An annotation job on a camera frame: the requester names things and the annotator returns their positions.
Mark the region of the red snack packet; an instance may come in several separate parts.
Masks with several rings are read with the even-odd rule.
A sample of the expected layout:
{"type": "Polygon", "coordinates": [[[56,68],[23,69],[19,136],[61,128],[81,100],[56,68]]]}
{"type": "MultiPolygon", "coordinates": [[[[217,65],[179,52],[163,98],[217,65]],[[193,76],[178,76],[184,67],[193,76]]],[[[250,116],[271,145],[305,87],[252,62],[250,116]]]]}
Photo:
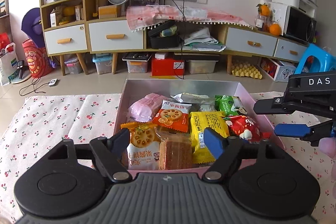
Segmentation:
{"type": "Polygon", "coordinates": [[[261,132],[254,119],[246,115],[231,116],[224,118],[230,135],[238,136],[248,141],[260,141],[261,132]]]}

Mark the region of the yellow snack packet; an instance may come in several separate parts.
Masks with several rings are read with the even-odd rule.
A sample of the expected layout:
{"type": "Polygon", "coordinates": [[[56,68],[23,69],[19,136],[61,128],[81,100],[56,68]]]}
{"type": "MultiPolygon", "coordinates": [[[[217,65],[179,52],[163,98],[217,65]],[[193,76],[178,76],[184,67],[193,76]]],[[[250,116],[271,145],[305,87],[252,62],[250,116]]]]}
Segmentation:
{"type": "Polygon", "coordinates": [[[223,111],[199,111],[190,114],[190,138],[194,148],[193,164],[214,162],[223,153],[219,139],[230,135],[225,117],[223,111]]]}

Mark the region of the lotus root biscuit packet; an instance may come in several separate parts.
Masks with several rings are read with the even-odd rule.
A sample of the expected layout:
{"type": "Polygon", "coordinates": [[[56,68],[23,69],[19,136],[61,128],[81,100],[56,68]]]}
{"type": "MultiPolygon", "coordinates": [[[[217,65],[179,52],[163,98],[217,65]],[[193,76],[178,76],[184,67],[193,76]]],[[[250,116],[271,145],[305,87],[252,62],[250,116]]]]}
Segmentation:
{"type": "Polygon", "coordinates": [[[129,170],[159,170],[161,139],[157,135],[157,125],[151,122],[129,122],[120,126],[130,132],[130,142],[126,149],[129,170]]]}

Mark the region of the green chips packet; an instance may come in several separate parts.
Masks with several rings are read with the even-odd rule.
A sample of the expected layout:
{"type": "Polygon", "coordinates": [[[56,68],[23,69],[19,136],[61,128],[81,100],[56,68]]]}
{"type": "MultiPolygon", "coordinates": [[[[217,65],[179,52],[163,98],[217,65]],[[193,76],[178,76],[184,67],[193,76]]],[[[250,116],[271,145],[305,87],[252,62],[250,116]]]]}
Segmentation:
{"type": "Polygon", "coordinates": [[[248,115],[243,103],[237,96],[216,95],[215,108],[217,111],[224,112],[227,117],[248,115]]]}

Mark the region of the clear wafer biscuit packet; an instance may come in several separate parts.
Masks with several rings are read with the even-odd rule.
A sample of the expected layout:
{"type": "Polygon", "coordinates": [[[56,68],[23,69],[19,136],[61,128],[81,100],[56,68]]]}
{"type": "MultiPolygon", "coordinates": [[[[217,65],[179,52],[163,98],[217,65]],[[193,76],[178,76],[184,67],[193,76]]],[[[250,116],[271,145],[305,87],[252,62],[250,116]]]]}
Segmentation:
{"type": "Polygon", "coordinates": [[[193,148],[189,135],[160,132],[159,170],[189,169],[193,148]]]}

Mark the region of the pink snack packet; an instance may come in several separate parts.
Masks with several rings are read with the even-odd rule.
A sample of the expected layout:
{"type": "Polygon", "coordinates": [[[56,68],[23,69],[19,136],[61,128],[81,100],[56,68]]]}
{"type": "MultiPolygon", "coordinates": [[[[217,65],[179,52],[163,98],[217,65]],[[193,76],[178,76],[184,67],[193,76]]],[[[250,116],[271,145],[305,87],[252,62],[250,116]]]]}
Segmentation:
{"type": "Polygon", "coordinates": [[[136,122],[149,122],[161,109],[163,100],[168,100],[168,98],[163,95],[150,93],[134,102],[128,108],[128,117],[136,122]]]}

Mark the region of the white long snack packet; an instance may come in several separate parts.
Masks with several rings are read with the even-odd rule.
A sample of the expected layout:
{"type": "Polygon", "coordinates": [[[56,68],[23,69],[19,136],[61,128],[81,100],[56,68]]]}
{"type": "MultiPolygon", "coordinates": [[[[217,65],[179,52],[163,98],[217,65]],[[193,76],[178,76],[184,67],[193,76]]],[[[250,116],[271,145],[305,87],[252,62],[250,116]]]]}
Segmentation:
{"type": "Polygon", "coordinates": [[[179,93],[170,97],[179,103],[192,104],[192,111],[211,112],[216,110],[215,98],[208,95],[179,93]]]}

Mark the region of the orange fruit snack packet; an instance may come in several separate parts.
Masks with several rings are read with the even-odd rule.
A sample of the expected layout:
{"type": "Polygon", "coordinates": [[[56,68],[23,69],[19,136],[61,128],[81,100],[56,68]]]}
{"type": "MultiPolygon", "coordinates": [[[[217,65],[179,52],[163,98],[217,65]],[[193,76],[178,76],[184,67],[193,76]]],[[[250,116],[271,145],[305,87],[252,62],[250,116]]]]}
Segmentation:
{"type": "Polygon", "coordinates": [[[163,100],[161,109],[153,118],[153,123],[174,131],[189,131],[189,112],[192,104],[163,100]]]}

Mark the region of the black microwave oven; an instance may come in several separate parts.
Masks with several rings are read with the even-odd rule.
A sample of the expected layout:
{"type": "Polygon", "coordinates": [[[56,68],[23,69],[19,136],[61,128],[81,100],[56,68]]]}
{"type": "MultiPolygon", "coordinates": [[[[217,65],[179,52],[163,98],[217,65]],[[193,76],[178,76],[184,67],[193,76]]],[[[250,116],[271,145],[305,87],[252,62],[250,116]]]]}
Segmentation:
{"type": "Polygon", "coordinates": [[[303,11],[288,6],[286,10],[283,35],[302,43],[312,43],[317,21],[303,11]]]}

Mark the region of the cherry print table cloth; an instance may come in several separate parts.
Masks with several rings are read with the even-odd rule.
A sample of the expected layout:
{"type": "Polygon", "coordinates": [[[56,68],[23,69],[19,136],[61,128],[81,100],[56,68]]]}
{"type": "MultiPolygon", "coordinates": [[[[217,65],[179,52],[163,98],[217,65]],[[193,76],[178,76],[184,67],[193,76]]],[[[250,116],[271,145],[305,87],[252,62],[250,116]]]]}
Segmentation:
{"type": "MultiPolygon", "coordinates": [[[[22,216],[14,184],[62,139],[87,143],[98,136],[111,136],[120,99],[120,94],[26,98],[1,138],[1,215],[11,223],[22,216]]],[[[335,223],[331,175],[335,161],[299,139],[283,138],[282,142],[287,153],[319,181],[321,195],[313,217],[319,223],[335,223]]]]}

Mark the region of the orange fruit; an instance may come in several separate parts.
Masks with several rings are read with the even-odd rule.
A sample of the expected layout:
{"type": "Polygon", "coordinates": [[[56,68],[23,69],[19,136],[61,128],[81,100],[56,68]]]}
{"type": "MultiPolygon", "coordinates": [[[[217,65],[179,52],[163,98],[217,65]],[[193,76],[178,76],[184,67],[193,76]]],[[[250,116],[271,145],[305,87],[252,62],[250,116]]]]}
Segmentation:
{"type": "Polygon", "coordinates": [[[274,36],[280,36],[282,34],[282,29],[279,24],[273,23],[269,26],[269,33],[274,36]]]}

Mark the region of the yellow egg tray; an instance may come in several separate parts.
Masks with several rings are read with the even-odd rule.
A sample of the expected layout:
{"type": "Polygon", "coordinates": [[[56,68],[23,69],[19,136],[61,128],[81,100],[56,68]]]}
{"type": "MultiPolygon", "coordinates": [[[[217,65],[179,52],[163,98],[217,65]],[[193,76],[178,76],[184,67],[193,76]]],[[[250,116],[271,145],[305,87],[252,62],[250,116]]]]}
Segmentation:
{"type": "Polygon", "coordinates": [[[261,80],[263,75],[256,66],[247,61],[234,60],[231,66],[231,74],[235,77],[249,77],[252,79],[261,80]]]}

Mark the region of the white paper shopping bag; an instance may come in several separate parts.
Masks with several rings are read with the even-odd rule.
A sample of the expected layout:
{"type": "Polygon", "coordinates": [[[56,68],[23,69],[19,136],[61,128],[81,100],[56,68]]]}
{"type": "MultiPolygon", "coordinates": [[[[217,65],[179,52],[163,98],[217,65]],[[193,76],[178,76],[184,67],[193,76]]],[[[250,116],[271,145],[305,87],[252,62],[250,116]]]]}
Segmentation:
{"type": "Polygon", "coordinates": [[[15,43],[8,44],[1,55],[1,86],[5,86],[18,76],[18,58],[15,51],[15,43]]]}

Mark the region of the pink cherry cloth cover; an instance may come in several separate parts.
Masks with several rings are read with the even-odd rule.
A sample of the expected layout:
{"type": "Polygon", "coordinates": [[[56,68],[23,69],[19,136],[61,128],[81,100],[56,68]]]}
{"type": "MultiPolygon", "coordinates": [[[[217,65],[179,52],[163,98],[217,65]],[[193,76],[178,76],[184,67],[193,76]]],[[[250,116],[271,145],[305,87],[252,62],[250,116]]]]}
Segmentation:
{"type": "Polygon", "coordinates": [[[196,24],[232,24],[253,28],[239,16],[220,10],[169,5],[129,6],[126,9],[126,21],[131,31],[151,30],[169,20],[196,24]]]}

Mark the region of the purple plush toy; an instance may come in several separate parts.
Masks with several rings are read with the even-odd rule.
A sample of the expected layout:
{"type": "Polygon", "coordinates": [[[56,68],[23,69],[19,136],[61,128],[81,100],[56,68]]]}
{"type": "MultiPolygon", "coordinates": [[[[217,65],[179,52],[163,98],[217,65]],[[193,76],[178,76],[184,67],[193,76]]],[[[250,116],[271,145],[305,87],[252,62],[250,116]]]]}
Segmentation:
{"type": "MultiPolygon", "coordinates": [[[[40,8],[30,9],[22,20],[21,30],[31,39],[38,48],[46,47],[43,36],[40,8]]],[[[53,69],[56,64],[50,60],[53,69]]]]}

